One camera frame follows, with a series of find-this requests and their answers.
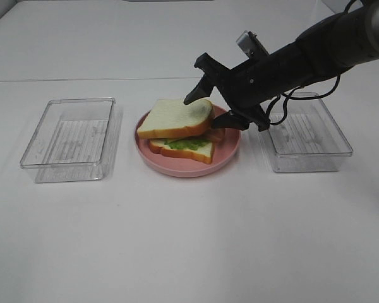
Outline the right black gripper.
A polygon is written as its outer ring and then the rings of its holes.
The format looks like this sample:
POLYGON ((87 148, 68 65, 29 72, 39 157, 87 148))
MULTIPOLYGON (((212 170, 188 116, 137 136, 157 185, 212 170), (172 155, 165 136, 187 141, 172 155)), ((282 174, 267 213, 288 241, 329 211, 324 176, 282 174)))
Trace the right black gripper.
POLYGON ((213 129, 247 130, 254 123, 260 131, 267 130, 270 119, 260 104, 306 81, 306 58, 297 47, 283 47, 232 69, 204 53, 195 61, 195 67, 204 72, 204 77, 187 94, 184 105, 209 97, 216 88, 230 107, 213 120, 213 129))

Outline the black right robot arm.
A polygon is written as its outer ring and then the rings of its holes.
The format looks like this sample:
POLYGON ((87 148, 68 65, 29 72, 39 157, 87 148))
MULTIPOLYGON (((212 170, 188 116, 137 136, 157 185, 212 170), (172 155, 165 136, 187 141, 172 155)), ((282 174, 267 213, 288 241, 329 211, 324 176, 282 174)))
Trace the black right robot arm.
POLYGON ((195 67, 204 75, 184 104, 208 97, 216 88, 230 110, 214 119, 213 128, 245 130, 253 122, 259 131, 268 129, 273 125, 270 111, 281 97, 292 100, 297 89, 338 80, 354 66, 379 59, 379 1, 363 1, 354 11, 350 7, 271 54, 256 34, 244 32, 236 43, 248 58, 232 69, 202 54, 195 67))

